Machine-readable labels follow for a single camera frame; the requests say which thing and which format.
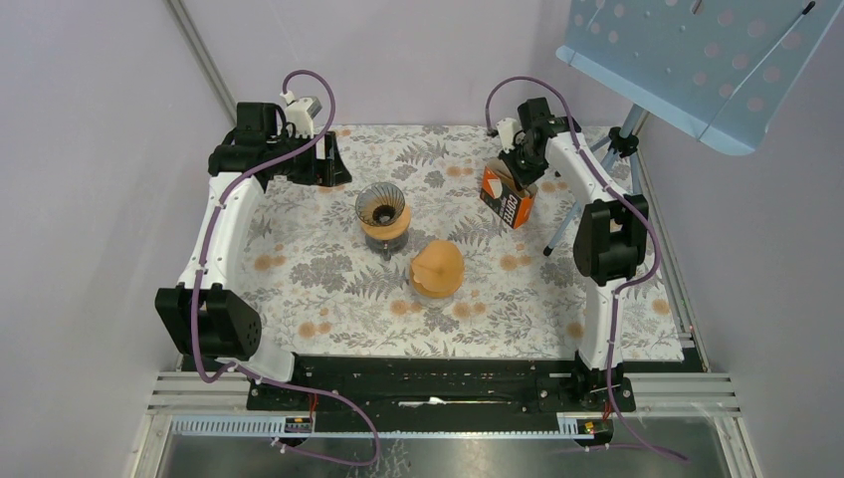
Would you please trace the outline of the orange coffee filter box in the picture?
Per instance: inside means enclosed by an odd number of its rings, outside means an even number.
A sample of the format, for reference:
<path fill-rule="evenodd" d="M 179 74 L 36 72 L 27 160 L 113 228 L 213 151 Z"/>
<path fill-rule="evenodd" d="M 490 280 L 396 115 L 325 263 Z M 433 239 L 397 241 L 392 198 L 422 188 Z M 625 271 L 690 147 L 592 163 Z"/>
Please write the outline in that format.
<path fill-rule="evenodd" d="M 511 229 L 519 229 L 528 222 L 537 192 L 535 184 L 518 189 L 500 159 L 486 162 L 480 183 L 480 198 Z"/>

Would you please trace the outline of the brown paper coffee filter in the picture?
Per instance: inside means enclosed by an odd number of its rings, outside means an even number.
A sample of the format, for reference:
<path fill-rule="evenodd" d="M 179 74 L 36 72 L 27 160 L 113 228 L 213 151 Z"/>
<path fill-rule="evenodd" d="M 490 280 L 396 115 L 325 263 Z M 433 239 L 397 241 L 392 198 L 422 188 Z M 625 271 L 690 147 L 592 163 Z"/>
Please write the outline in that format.
<path fill-rule="evenodd" d="M 436 283 L 450 283 L 463 279 L 464 257 L 453 242 L 431 241 L 410 263 L 411 278 L 415 277 L 426 287 L 437 288 Z"/>

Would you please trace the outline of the grey glass pitcher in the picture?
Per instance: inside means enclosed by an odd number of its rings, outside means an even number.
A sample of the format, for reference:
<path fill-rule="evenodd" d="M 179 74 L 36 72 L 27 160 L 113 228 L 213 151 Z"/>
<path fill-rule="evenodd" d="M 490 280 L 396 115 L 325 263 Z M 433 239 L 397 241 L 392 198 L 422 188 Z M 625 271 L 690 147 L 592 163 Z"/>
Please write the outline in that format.
<path fill-rule="evenodd" d="M 409 232 L 405 231 L 392 239 L 375 239 L 365 236 L 367 247 L 385 261 L 389 261 L 393 255 L 402 251 L 408 243 Z"/>

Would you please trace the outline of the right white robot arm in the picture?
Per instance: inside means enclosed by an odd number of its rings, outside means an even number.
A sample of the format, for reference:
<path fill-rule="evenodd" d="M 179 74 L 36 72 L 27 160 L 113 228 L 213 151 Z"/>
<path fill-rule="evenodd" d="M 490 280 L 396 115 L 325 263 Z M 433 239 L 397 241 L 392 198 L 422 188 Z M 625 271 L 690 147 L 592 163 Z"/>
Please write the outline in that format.
<path fill-rule="evenodd" d="M 594 410 L 611 391 L 600 372 L 622 362 L 615 349 L 622 289 L 645 260 L 649 205 L 643 195 L 628 194 L 609 176 L 574 119 L 554 116 L 546 99 L 525 101 L 518 115 L 497 124 L 500 158 L 515 186 L 524 190 L 552 168 L 582 207 L 572 256 L 586 280 L 586 318 L 575 355 L 575 369 L 583 375 L 572 381 L 570 394 L 580 408 Z"/>

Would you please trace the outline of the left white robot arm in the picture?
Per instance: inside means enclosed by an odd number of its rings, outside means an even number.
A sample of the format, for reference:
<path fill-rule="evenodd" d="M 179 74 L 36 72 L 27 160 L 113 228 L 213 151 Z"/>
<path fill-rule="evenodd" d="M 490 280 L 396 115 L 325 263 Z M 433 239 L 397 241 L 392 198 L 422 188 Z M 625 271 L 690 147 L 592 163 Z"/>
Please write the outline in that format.
<path fill-rule="evenodd" d="M 237 104 L 235 127 L 209 156 L 208 201 L 188 264 L 154 300 L 181 354 L 272 380 L 271 397 L 286 409 L 306 402 L 309 384 L 294 373 L 294 354 L 271 344 L 259 313 L 235 288 L 253 214 L 273 179 L 320 187 L 351 181 L 335 133 L 316 134 L 320 109 L 315 97 Z"/>

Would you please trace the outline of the floral tablecloth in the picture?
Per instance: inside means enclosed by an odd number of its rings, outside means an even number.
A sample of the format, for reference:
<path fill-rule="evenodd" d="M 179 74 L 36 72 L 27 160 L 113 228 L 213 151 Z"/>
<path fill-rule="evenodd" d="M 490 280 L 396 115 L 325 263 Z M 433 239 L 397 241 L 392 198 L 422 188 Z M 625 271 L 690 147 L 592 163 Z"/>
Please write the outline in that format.
<path fill-rule="evenodd" d="M 538 184 L 528 222 L 511 229 L 480 198 L 499 142 L 472 125 L 341 125 L 349 184 L 269 185 L 255 210 L 235 292 L 263 332 L 301 355 L 568 359 L 583 335 L 586 282 L 568 225 L 573 204 L 553 173 Z M 396 184 L 412 212 L 405 248 L 389 261 L 366 245 L 354 203 L 377 181 Z M 448 299 L 409 284 L 411 261 L 434 240 L 453 242 L 464 281 Z"/>

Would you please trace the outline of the blue perforated stand tray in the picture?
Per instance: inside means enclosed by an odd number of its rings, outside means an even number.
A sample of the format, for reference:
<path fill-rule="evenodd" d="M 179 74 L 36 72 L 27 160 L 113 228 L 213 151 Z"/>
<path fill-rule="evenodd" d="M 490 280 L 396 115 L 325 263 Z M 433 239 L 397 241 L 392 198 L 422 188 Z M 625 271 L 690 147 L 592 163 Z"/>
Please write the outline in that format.
<path fill-rule="evenodd" d="M 557 57 L 726 155 L 756 151 L 840 1 L 574 1 Z"/>

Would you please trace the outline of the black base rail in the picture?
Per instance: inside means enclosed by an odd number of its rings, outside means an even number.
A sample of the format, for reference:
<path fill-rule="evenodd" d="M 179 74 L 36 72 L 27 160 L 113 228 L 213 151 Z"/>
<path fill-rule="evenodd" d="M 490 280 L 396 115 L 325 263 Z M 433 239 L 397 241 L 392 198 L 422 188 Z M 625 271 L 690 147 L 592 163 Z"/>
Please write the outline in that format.
<path fill-rule="evenodd" d="M 559 414 L 601 417 L 605 381 L 572 359 L 299 356 L 294 389 L 247 382 L 243 409 L 302 412 L 318 432 L 366 431 L 340 394 L 388 432 L 553 431 Z"/>

